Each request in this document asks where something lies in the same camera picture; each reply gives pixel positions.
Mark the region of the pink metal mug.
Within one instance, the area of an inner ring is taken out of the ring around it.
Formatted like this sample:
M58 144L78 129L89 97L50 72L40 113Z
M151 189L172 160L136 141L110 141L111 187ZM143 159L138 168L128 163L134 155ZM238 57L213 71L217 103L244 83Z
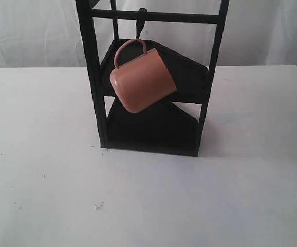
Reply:
M143 54L119 65L122 50L134 42L142 45ZM122 44L115 53L113 63L115 68L110 74L110 83L122 105L131 113L138 113L177 91L158 51L155 48L147 50L142 39L130 39Z

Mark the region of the white backdrop curtain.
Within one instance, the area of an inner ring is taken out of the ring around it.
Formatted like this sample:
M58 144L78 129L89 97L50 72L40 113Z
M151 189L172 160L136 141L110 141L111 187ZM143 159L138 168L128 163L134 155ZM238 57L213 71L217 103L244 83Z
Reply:
M215 25L148 21L141 37L208 64ZM296 65L297 1L230 1L218 65ZM84 67L74 1L0 1L0 67Z

